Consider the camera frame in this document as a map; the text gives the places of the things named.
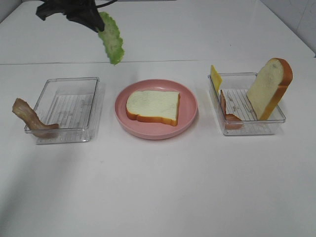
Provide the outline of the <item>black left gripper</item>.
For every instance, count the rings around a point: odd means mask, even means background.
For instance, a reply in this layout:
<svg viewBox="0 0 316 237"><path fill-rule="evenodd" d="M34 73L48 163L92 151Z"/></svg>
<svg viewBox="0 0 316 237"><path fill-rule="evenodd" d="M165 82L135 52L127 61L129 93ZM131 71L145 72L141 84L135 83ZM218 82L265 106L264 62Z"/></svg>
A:
<svg viewBox="0 0 316 237"><path fill-rule="evenodd" d="M45 20L55 13L62 13L69 21L88 27L95 32L102 32L105 23L92 0L43 0L36 10L36 15Z"/></svg>

